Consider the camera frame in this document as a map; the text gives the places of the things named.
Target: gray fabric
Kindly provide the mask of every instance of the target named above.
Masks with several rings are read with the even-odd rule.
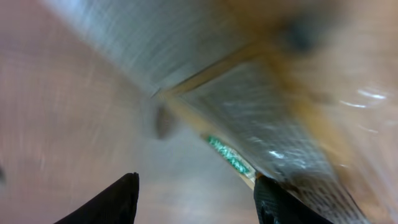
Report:
[[[170,88],[247,43],[211,0],[45,0],[149,93]]]

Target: clear plastic wrap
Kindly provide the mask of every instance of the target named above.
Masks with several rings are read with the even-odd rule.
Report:
[[[243,62],[181,99],[235,139],[255,168],[295,186],[309,207],[334,223],[367,223],[269,72]]]

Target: wooden floor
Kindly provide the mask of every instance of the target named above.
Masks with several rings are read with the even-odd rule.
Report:
[[[251,189],[32,0],[0,0],[0,223],[53,223],[127,172],[136,223],[258,223]]]

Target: brown floor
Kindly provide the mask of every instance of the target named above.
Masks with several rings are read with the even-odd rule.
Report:
[[[186,124],[154,139],[153,104],[36,1],[0,0],[0,223],[53,223],[127,172],[136,223],[258,223],[250,188]]]

